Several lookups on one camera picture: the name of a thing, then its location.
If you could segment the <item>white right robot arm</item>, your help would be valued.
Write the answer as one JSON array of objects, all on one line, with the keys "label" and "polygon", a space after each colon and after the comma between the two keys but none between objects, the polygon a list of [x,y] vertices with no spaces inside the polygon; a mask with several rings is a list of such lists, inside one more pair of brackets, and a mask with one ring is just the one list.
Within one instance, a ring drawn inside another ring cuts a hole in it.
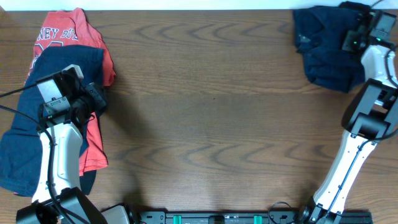
[{"label": "white right robot arm", "polygon": [[365,84],[347,107],[340,148],[321,187],[302,207],[296,223],[339,223],[356,177],[380,141],[397,134],[395,45],[389,41],[397,17],[375,10],[349,31],[343,49],[360,52]]}]

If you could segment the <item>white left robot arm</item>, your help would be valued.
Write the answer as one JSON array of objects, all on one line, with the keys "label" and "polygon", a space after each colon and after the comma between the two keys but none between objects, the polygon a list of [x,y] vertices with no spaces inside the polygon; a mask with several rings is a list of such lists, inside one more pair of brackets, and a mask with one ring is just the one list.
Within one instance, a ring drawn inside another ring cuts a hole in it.
[{"label": "white left robot arm", "polygon": [[122,205],[101,212],[80,188],[84,126],[94,111],[106,106],[101,88],[82,80],[80,67],[70,65],[35,83],[44,99],[37,123],[42,163],[32,203],[17,211],[17,223],[129,223]]}]

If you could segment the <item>navy blue shorts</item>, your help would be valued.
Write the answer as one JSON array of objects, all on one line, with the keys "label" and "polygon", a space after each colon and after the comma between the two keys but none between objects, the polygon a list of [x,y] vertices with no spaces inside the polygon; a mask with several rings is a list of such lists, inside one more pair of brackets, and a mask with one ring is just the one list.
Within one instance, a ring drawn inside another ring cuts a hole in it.
[{"label": "navy blue shorts", "polygon": [[344,93],[364,83],[360,56],[342,49],[348,31],[359,26],[359,11],[315,6],[295,9],[292,15],[294,45],[310,83]]}]

